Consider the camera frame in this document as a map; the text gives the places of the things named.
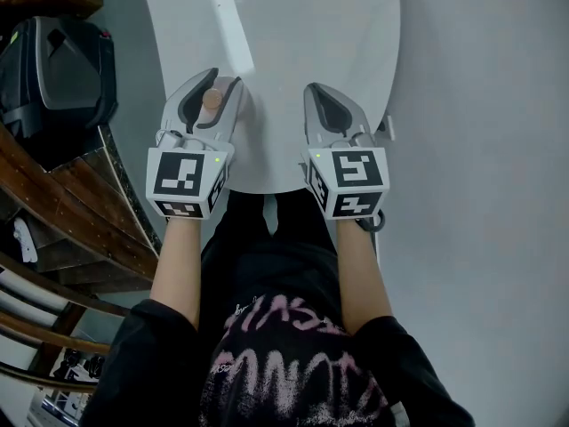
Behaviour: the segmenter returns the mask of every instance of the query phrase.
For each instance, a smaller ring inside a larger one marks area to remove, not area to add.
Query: black t-shirt
[[[272,277],[244,283],[237,295],[218,285],[219,302],[205,297],[213,320],[200,323],[200,334],[158,302],[133,308],[82,425],[474,425],[394,318],[374,319],[352,337],[337,309],[324,306],[333,283],[324,291],[322,280],[316,291],[301,283],[312,299],[298,296],[299,280],[330,274],[322,261],[315,273],[294,251],[244,255],[236,272]]]

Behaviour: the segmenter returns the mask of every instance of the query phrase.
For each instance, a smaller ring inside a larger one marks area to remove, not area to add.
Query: forearm
[[[338,220],[337,230],[342,319],[355,334],[368,321],[393,313],[369,233],[353,220]]]
[[[170,220],[150,292],[150,299],[181,313],[196,330],[202,273],[200,232],[199,220]]]

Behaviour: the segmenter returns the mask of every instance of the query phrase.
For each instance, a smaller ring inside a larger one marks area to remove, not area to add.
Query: table
[[[346,93],[377,129],[397,66],[399,0],[147,1],[166,96],[211,67],[242,77],[253,96],[257,117],[236,127],[229,188],[305,186],[302,93],[311,82]]]

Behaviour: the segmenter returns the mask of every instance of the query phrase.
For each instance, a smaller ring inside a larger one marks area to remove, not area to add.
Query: person's right arm
[[[413,426],[473,426],[421,346],[393,318],[369,233],[353,220],[339,220],[337,230],[344,327],[389,404],[401,402]]]

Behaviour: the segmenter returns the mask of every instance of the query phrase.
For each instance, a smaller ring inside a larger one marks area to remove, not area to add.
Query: black sleeve
[[[186,425],[197,421],[197,332],[180,313],[146,300],[124,319],[81,425]]]
[[[389,404],[401,401],[411,425],[474,425],[472,416],[451,400],[421,346],[395,318],[373,319],[354,340]]]

